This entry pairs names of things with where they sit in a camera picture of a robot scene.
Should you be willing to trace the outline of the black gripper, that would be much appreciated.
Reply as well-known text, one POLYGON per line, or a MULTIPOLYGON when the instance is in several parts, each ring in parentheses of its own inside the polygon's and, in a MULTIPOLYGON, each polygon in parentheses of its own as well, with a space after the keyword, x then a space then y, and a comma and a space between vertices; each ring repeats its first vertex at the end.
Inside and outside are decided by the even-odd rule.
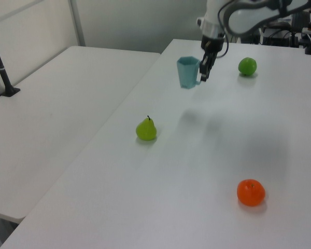
POLYGON ((199 65, 200 81, 205 82, 209 78, 209 73, 214 66, 218 53, 222 50, 223 44, 224 37, 209 38, 202 36, 201 48, 205 54, 199 65))

